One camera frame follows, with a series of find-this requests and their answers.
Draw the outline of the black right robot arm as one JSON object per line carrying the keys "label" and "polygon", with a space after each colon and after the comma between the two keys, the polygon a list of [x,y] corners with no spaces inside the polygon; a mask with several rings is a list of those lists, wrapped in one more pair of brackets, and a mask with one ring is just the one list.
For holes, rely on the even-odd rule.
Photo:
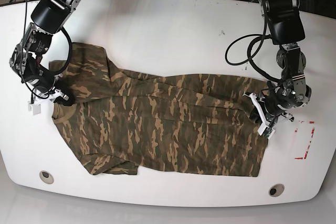
{"label": "black right robot arm", "polygon": [[[24,24],[23,37],[9,60],[11,69],[20,77],[30,91],[28,110],[41,113],[44,101],[74,104],[75,98],[61,81],[72,56],[72,41],[64,28],[81,0],[40,0],[31,14],[32,22]],[[53,35],[62,32],[68,42],[68,56],[64,65],[55,71],[45,68],[41,61],[50,48]]]}

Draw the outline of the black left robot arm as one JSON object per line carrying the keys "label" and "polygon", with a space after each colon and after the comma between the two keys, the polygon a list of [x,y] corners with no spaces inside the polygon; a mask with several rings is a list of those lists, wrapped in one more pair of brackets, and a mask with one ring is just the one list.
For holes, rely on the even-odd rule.
{"label": "black left robot arm", "polygon": [[[304,69],[306,58],[298,42],[304,40],[305,31],[300,19],[300,0],[259,0],[264,19],[270,34],[255,38],[247,49],[247,57],[251,66],[264,76],[268,94],[247,93],[259,114],[261,125],[258,133],[271,138],[278,118],[283,116],[293,120],[287,111],[304,106],[311,98],[311,88],[306,84]],[[273,78],[256,66],[251,58],[252,47],[256,42],[270,39],[279,46],[276,62],[282,69],[281,78]]]}

